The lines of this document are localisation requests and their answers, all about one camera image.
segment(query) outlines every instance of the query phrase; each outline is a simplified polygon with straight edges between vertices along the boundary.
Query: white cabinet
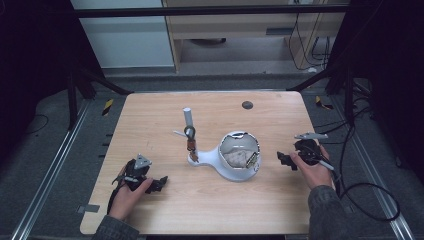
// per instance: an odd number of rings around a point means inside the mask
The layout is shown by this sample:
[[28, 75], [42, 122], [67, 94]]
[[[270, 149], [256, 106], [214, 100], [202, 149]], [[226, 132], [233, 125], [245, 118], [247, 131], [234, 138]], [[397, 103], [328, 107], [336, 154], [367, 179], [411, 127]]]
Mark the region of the white cabinet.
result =
[[[291, 0], [162, 0], [166, 7], [190, 6], [249, 6], [288, 5]], [[304, 0], [305, 4], [349, 3], [350, 0]], [[290, 39], [288, 46], [295, 64], [309, 66], [306, 56], [313, 48], [316, 37], [336, 36], [344, 13], [291, 13], [291, 14], [232, 14], [190, 15], [167, 17], [176, 69], [179, 68], [181, 46], [184, 39], [275, 37], [268, 30], [282, 29]]]
[[[71, 0], [75, 9], [162, 7], [160, 0]], [[174, 69], [163, 16], [81, 18], [103, 71], [136, 73], [143, 68]]]

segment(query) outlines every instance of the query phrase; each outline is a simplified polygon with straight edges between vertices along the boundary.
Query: floor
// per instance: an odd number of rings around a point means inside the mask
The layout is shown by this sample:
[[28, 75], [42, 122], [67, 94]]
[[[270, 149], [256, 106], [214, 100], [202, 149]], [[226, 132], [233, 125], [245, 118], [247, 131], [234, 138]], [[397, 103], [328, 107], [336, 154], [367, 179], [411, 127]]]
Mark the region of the floor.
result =
[[[321, 39], [315, 51], [317, 55], [309, 56], [316, 65], [299, 70], [282, 38], [227, 39], [225, 43], [217, 43], [214, 39], [188, 40], [184, 43], [181, 68], [177, 73], [149, 72], [109, 80], [137, 92], [284, 90], [325, 67], [322, 60], [314, 59], [323, 53], [324, 45], [325, 41]], [[316, 132], [329, 131], [344, 122], [343, 92], [327, 96], [323, 91], [325, 84], [323, 79], [302, 91]], [[14, 164], [7, 171], [0, 171], [0, 239], [10, 239], [12, 234], [23, 235], [21, 239], [88, 238], [79, 232], [82, 219], [79, 210], [88, 203], [125, 102], [125, 96], [98, 84], [94, 86], [97, 90], [94, 100], [78, 98], [80, 117], [84, 120], [74, 132], [66, 131], [69, 123], [66, 92], [48, 97], [37, 106], [37, 115], [28, 134], [13, 155]], [[322, 104], [327, 107], [318, 106], [316, 96], [321, 97]], [[114, 99], [113, 107], [104, 117], [100, 113], [111, 98]], [[336, 167], [343, 163], [347, 185], [373, 182], [390, 189], [400, 204], [401, 215], [392, 222], [377, 221], [362, 213], [351, 200], [344, 198], [343, 204], [350, 212], [352, 225], [360, 239], [424, 239], [424, 211], [421, 207], [424, 187], [412, 171], [396, 166], [384, 134], [372, 119], [372, 111], [360, 112], [361, 109], [369, 110], [368, 107], [367, 101], [356, 101], [356, 128], [346, 147], [341, 144], [348, 135], [346, 125], [331, 132], [331, 141], [321, 143], [335, 159]], [[351, 195], [367, 212], [383, 218], [396, 213], [395, 202], [377, 189], [357, 188]], [[173, 239], [169, 236], [147, 238]], [[288, 235], [286, 239], [306, 239], [306, 236]]]

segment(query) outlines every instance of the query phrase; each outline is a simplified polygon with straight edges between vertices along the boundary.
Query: wooden table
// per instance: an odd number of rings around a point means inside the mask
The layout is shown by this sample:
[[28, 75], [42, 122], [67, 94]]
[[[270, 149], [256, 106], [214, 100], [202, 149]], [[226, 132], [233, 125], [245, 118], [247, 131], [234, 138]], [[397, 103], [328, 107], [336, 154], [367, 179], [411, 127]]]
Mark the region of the wooden table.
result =
[[[244, 101], [253, 108], [242, 107]], [[215, 148], [225, 134], [254, 135], [262, 165], [246, 182], [222, 178], [214, 168], [187, 162], [183, 108], [190, 107], [197, 149]], [[137, 153], [153, 162], [149, 177], [169, 176], [162, 192], [146, 194], [129, 224], [141, 234], [302, 234], [308, 232], [309, 189], [299, 171], [282, 166], [277, 151], [294, 150], [294, 135], [313, 131], [297, 92], [138, 93], [127, 97], [95, 184], [81, 232], [93, 234], [115, 185], [112, 180]]]

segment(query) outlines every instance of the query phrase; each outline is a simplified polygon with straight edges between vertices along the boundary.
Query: human hand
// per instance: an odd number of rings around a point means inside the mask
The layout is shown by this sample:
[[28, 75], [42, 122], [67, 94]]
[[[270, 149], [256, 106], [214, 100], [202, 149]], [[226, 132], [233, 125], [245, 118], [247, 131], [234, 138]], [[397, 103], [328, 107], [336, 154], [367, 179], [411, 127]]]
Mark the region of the human hand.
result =
[[[322, 155], [327, 159], [330, 159], [330, 155], [327, 153], [323, 146], [319, 146], [321, 149]], [[303, 177], [306, 180], [306, 184], [310, 189], [313, 189], [320, 185], [327, 185], [332, 187], [333, 182], [331, 180], [331, 173], [328, 168], [322, 166], [321, 164], [315, 164], [313, 166], [309, 166], [306, 164], [302, 158], [296, 153], [291, 152], [290, 158], [293, 162], [299, 167], [300, 171], [303, 174]]]
[[[122, 175], [124, 171], [125, 167], [122, 168], [119, 175]], [[147, 178], [133, 192], [128, 187], [128, 185], [125, 184], [124, 181], [122, 181], [120, 184], [123, 184], [123, 186], [119, 188], [119, 191], [113, 200], [112, 207], [109, 211], [109, 216], [124, 221], [127, 216], [132, 212], [135, 205], [140, 200], [141, 196], [143, 196], [145, 191], [150, 187], [152, 182], [153, 178]]]

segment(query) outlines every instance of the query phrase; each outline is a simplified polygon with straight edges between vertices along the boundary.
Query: sleeve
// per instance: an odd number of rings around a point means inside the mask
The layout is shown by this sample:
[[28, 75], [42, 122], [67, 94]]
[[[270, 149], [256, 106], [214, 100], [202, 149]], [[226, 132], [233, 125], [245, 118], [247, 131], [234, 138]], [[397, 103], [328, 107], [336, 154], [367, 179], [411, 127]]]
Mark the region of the sleeve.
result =
[[137, 239], [139, 232], [130, 225], [105, 215], [91, 239]]
[[309, 239], [356, 239], [340, 199], [331, 187], [312, 189], [308, 205], [311, 212]]

